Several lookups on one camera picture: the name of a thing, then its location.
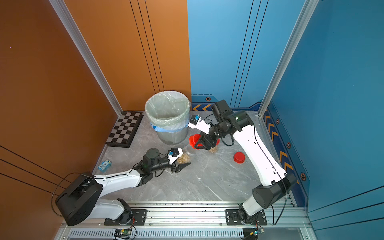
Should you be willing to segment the red lid of front jar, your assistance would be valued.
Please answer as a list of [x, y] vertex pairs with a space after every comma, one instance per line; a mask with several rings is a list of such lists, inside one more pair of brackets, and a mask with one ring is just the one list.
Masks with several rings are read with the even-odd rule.
[[233, 157], [234, 161], [238, 164], [243, 164], [245, 162], [246, 156], [242, 152], [237, 152]]

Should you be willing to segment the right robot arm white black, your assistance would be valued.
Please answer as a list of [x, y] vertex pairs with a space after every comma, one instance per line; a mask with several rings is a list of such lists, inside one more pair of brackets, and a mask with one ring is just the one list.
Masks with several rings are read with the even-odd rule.
[[200, 131], [194, 148], [210, 150], [217, 141], [231, 136], [239, 143], [252, 162], [261, 185], [252, 190], [252, 196], [239, 206], [240, 220], [248, 225], [256, 221], [259, 212], [267, 209], [281, 198], [287, 199], [289, 191], [297, 183], [294, 174], [288, 174], [275, 160], [261, 140], [252, 118], [246, 111], [234, 112], [225, 100], [212, 106], [216, 124], [208, 124], [199, 115], [193, 115], [189, 127]]

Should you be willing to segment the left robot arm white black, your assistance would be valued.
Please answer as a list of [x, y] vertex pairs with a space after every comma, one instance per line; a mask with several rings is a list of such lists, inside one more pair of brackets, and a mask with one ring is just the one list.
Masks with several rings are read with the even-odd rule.
[[171, 148], [164, 156], [158, 149], [147, 150], [143, 159], [131, 170], [110, 175], [80, 174], [55, 200], [55, 204], [68, 226], [75, 226], [88, 219], [106, 219], [117, 225], [132, 225], [134, 214], [123, 199], [107, 200], [103, 197], [123, 189], [145, 185], [157, 172], [170, 169], [179, 173], [190, 162], [178, 160], [181, 148]]

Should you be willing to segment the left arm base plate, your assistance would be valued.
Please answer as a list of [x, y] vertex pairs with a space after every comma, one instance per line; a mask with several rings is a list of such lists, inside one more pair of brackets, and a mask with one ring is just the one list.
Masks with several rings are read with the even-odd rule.
[[144, 226], [148, 211], [146, 209], [131, 210], [128, 217], [118, 218], [117, 220], [105, 219], [105, 226]]

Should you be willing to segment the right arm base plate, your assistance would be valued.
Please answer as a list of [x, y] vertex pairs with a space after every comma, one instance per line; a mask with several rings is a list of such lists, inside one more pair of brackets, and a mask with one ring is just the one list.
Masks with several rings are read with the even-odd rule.
[[228, 226], [266, 226], [268, 224], [264, 210], [254, 214], [253, 216], [249, 216], [244, 210], [241, 209], [227, 209], [225, 210], [225, 214]]

